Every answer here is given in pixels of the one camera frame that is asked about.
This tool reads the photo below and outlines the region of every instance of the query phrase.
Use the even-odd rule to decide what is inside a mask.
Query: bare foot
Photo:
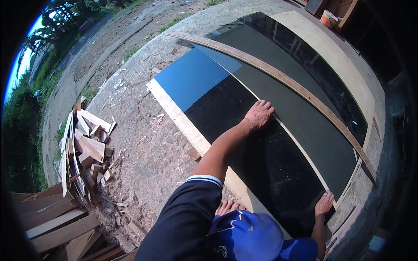
[[[215,211],[215,215],[225,215],[237,209],[245,210],[245,207],[235,203],[233,200],[223,201]]]
[[[334,194],[331,191],[327,190],[315,205],[315,216],[325,216],[332,207],[334,202]]]
[[[243,121],[248,121],[252,130],[259,130],[269,121],[273,113],[274,107],[271,106],[269,101],[256,101]]]

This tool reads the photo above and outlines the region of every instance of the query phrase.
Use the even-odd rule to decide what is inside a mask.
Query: blue cap
[[[267,214],[245,210],[215,216],[207,237],[210,246],[227,260],[274,260],[283,246],[276,221]]]

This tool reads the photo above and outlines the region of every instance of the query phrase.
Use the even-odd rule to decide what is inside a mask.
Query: sleeve
[[[222,198],[222,182],[194,175],[178,187],[141,243],[135,260],[210,260],[206,235]]]

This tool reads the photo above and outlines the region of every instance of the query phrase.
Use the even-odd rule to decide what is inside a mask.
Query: white striped cuff
[[[222,189],[222,186],[223,186],[220,179],[211,175],[193,175],[193,176],[188,177],[185,182],[193,181],[193,180],[209,181],[218,185],[220,189]]]

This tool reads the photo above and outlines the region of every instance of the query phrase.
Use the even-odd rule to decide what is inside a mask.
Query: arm
[[[327,190],[315,205],[315,225],[313,226],[311,238],[318,244],[317,259],[323,260],[325,256],[325,215],[332,207],[334,194]]]
[[[236,149],[252,132],[262,128],[273,113],[274,107],[270,102],[257,101],[238,125],[224,132],[213,142],[192,175],[211,175],[223,183],[229,161]]]

